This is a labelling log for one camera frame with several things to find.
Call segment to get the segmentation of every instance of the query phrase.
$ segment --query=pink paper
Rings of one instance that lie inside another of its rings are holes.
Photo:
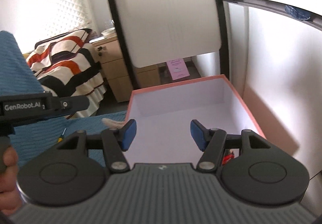
[[[177,80],[190,76],[188,68],[183,59],[167,61],[166,64],[169,68],[172,80]]]

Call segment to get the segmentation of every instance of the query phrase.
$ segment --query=wooden cabinet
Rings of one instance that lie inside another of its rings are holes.
[[[99,53],[102,75],[108,81],[118,102],[128,101],[133,90],[128,71],[125,66],[122,51],[117,36],[93,43]],[[134,72],[141,88],[160,85],[157,65],[143,68],[134,67]]]

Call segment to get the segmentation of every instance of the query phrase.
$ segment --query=bed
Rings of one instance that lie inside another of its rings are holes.
[[[44,31],[45,39],[35,44],[26,59],[29,67],[54,96],[88,97],[89,108],[68,118],[94,115],[106,88],[98,53],[88,43],[99,34],[89,0],[59,1]]]

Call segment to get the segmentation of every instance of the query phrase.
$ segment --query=white chair backrest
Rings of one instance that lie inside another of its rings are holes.
[[[115,0],[135,67],[218,51],[215,0]]]

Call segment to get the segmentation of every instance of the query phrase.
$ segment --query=open box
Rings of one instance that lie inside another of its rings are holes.
[[[137,123],[125,156],[134,163],[182,163],[196,166],[200,151],[190,134],[197,119],[207,129],[227,134],[251,129],[264,137],[253,115],[224,75],[160,85],[132,92],[126,121]]]

